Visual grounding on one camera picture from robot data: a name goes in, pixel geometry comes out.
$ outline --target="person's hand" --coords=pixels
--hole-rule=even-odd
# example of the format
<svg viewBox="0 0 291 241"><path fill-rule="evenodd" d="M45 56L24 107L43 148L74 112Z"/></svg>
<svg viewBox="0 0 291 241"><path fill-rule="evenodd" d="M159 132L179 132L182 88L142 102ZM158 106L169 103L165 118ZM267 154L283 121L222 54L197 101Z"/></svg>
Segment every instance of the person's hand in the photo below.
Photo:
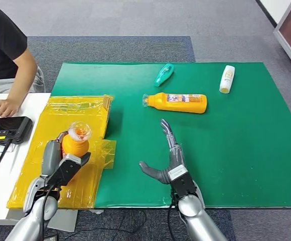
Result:
<svg viewBox="0 0 291 241"><path fill-rule="evenodd" d="M20 104L11 99L0 99L0 116L11 117L17 113Z"/></svg>

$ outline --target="green mat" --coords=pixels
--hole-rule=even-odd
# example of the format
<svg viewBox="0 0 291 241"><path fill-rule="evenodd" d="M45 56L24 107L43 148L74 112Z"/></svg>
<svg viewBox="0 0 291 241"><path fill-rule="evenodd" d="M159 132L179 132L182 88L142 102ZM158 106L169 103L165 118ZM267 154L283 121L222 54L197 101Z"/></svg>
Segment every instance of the green mat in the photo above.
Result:
<svg viewBox="0 0 291 241"><path fill-rule="evenodd" d="M115 160L103 171L96 207L170 203L169 186L138 165L167 165L161 118L182 145L207 206L291 206L291 113L264 64L227 64L236 68L229 94L219 91L226 63L175 64L159 88L153 82L164 64L64 63L51 95L115 97L106 138L117 140ZM208 106L204 114L142 107L144 93L158 92L206 94Z"/></svg>

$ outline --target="green plastic bottle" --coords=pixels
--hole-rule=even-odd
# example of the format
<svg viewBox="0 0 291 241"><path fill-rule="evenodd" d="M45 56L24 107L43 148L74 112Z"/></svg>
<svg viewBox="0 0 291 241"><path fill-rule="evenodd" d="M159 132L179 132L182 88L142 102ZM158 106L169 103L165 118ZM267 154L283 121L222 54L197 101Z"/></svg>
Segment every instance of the green plastic bottle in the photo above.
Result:
<svg viewBox="0 0 291 241"><path fill-rule="evenodd" d="M173 64L166 64L164 65L156 77L155 81L155 87L159 87L161 84L167 80L170 77L173 71L175 70L175 66Z"/></svg>

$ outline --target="orange bottle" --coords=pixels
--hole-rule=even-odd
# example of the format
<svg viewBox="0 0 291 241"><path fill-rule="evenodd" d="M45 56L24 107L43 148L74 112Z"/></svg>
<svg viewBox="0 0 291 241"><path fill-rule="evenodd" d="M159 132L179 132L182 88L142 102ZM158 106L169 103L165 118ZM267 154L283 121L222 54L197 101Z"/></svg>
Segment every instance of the orange bottle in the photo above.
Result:
<svg viewBox="0 0 291 241"><path fill-rule="evenodd" d="M201 114L206 111L207 96L204 94L144 94L142 103L144 107L152 106L162 110Z"/></svg>
<svg viewBox="0 0 291 241"><path fill-rule="evenodd" d="M84 122L73 122L62 141L63 155L72 154L82 157L89 150L88 138L91 136L91 129Z"/></svg>

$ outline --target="person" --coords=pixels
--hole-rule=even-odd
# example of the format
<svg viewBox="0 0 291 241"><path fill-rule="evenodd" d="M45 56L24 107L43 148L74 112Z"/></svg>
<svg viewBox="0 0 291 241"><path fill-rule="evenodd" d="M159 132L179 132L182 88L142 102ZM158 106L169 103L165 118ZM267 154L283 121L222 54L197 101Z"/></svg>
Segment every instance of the person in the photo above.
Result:
<svg viewBox="0 0 291 241"><path fill-rule="evenodd" d="M27 48L27 37L0 10L0 116L17 113L28 92L45 92L44 76Z"/></svg>

